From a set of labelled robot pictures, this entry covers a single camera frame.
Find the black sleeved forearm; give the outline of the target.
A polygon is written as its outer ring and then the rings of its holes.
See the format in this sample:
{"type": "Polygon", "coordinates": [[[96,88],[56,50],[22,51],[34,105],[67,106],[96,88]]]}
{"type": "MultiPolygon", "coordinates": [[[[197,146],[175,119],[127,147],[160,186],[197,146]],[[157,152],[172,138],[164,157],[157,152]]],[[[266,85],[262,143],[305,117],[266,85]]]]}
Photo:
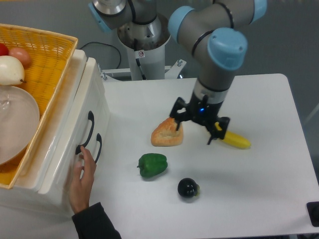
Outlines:
{"type": "Polygon", "coordinates": [[[121,239],[100,202],[72,216],[79,239],[121,239]]]}

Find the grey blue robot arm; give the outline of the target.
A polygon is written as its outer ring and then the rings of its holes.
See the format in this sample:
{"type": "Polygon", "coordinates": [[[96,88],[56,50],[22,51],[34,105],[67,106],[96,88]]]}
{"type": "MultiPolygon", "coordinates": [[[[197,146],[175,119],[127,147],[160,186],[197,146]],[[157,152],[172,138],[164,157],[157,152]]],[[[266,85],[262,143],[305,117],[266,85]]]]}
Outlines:
{"type": "Polygon", "coordinates": [[[158,13],[154,0],[93,0],[88,7],[103,32],[117,31],[133,80],[163,79],[165,45],[173,39],[183,46],[202,69],[190,102],[178,98],[170,117],[176,128],[190,120],[211,140],[225,138],[230,119],[218,113],[248,46],[238,28],[265,14],[265,0],[215,0],[203,10],[181,6],[170,18],[158,13]]]}

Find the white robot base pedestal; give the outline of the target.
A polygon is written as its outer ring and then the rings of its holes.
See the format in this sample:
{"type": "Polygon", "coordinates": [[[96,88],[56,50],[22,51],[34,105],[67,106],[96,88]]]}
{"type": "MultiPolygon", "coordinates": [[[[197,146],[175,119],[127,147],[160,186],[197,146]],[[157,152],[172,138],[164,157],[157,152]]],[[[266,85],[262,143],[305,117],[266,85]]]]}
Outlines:
{"type": "Polygon", "coordinates": [[[117,37],[127,51],[129,75],[133,81],[177,79],[186,61],[165,64],[165,45],[170,40],[168,20],[157,14],[148,24],[128,22],[117,28],[117,37]]]}

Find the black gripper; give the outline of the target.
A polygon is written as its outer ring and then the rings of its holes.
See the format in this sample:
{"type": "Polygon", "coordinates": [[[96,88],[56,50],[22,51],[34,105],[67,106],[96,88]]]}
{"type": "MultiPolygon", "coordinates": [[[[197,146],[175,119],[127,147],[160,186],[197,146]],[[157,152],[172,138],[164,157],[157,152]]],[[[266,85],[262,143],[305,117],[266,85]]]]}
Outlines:
{"type": "Polygon", "coordinates": [[[169,117],[174,119],[176,131],[179,131],[180,124],[183,121],[192,120],[201,126],[205,126],[210,133],[210,138],[207,142],[207,145],[210,145],[213,140],[225,138],[230,123],[229,117],[217,118],[222,103],[223,102],[209,104],[206,101],[202,102],[202,100],[193,93],[189,103],[186,103],[183,98],[178,97],[169,117]]]}

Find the person's bare hand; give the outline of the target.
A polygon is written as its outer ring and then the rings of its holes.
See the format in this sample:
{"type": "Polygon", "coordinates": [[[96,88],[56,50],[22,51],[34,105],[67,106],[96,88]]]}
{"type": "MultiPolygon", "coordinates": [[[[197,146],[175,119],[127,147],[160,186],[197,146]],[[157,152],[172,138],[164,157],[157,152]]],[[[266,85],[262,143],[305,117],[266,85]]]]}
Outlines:
{"type": "Polygon", "coordinates": [[[82,162],[76,162],[73,168],[73,178],[69,190],[69,202],[74,214],[77,214],[89,207],[89,200],[92,186],[94,183],[94,174],[96,171],[96,163],[91,152],[81,146],[80,158],[82,162]]]}

